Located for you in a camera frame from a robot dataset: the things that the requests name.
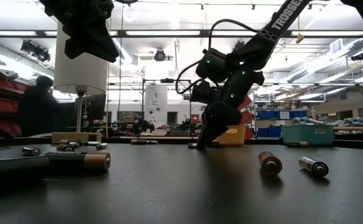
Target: white tank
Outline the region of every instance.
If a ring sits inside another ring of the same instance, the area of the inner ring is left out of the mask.
[[[167,124],[167,86],[151,85],[145,89],[144,119],[155,128]]]

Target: black table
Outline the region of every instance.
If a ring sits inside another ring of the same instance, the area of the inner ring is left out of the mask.
[[[21,149],[0,147],[0,158]],[[363,149],[109,144],[104,151],[112,157],[107,174],[47,177],[0,193],[0,223],[363,223]],[[259,172],[262,151],[281,159],[279,178]],[[301,170],[301,156],[326,162],[327,179]]]

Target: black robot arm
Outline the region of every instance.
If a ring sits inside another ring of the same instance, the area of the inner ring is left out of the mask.
[[[227,130],[227,125],[240,123],[237,109],[254,83],[262,85],[261,70],[267,64],[276,43],[288,30],[311,0],[286,0],[272,20],[240,49],[225,55],[215,49],[204,50],[196,74],[202,79],[195,85],[191,101],[207,103],[202,114],[202,132],[195,147],[203,149]],[[363,18],[363,0],[342,0],[355,7]],[[213,88],[205,81],[223,82],[222,88]]]

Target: blue storage container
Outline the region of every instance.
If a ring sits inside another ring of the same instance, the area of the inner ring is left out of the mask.
[[[291,111],[291,118],[302,118],[307,116],[307,111]]]
[[[268,137],[268,128],[258,128],[257,137]]]
[[[268,136],[271,138],[280,138],[281,133],[281,128],[268,128]]]
[[[276,118],[275,111],[259,111],[257,117],[260,119],[273,119]]]

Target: window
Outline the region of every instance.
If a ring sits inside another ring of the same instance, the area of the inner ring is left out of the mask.
[[[178,112],[167,112],[167,125],[177,124],[177,114]]]

